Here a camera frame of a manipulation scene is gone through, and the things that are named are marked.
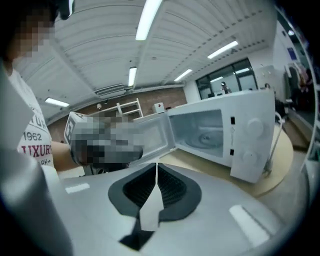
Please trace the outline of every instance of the white ceiling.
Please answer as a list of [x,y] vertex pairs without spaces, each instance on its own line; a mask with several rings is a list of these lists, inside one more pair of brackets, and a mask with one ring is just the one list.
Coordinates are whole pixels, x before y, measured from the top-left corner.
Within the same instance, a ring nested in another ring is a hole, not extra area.
[[[128,85],[130,67],[137,67],[135,89],[172,85],[187,69],[193,72],[186,81],[195,80],[271,45],[276,28],[271,2],[164,0],[147,39],[136,41],[145,0],[75,0],[72,16],[56,20],[50,45],[15,66],[49,121],[101,100],[97,89]],[[235,51],[207,58],[234,40]],[[47,97],[70,107],[48,105]]]

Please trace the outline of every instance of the air conditioner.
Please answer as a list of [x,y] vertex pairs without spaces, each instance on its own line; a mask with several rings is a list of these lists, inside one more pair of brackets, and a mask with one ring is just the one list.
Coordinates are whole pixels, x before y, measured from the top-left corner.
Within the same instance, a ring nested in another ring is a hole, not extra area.
[[122,83],[111,85],[94,91],[94,93],[101,99],[108,99],[123,95],[125,92],[125,86]]

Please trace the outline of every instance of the ceiling light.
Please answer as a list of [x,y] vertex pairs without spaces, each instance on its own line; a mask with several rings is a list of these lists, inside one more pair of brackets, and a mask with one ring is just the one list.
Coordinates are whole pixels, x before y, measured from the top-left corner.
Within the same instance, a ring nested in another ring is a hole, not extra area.
[[179,75],[176,79],[174,79],[174,81],[179,81],[181,78],[183,78],[184,76],[189,74],[191,71],[192,71],[192,69],[188,69],[187,71],[185,71],[181,75]]
[[220,77],[218,77],[218,78],[216,78],[216,79],[211,80],[210,83],[213,83],[213,82],[215,82],[215,81],[218,81],[218,80],[220,80],[220,79],[222,79],[222,78],[223,78],[223,77],[220,76]]
[[64,107],[64,108],[66,108],[70,105],[69,103],[65,103],[65,102],[62,102],[62,101],[59,101],[59,100],[56,100],[53,98],[47,98],[44,102],[49,103],[49,104],[53,104],[53,105],[57,105],[60,107]]
[[130,67],[130,70],[129,70],[129,82],[128,82],[129,86],[133,86],[134,85],[135,78],[136,78],[136,73],[137,73],[137,68],[135,66]]
[[235,73],[239,74],[239,73],[247,72],[249,70],[250,70],[249,68],[244,68],[244,69],[240,69],[240,70],[236,71]]
[[215,57],[215,56],[217,56],[217,55],[219,55],[219,54],[221,54],[221,53],[223,53],[223,52],[225,52],[225,51],[227,51],[227,50],[229,50],[229,49],[231,49],[231,48],[233,48],[233,47],[235,47],[237,45],[238,45],[238,42],[237,41],[233,41],[233,42],[227,44],[226,46],[220,48],[219,50],[216,50],[214,53],[211,53],[208,56],[208,58],[212,59],[213,57]]
[[157,14],[162,0],[146,0],[140,17],[135,40],[146,40],[149,29]]

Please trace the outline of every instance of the table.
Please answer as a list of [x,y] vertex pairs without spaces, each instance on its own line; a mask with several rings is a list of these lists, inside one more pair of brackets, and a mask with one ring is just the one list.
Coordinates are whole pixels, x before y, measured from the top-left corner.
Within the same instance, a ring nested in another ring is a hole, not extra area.
[[[280,130],[274,126],[272,147]],[[180,166],[199,173],[231,182],[255,198],[261,197],[279,185],[290,170],[294,157],[294,149],[287,134],[282,130],[273,154],[272,172],[269,176],[262,175],[257,183],[252,184],[230,176],[230,167],[209,161],[197,155],[177,149],[161,157],[158,162]]]

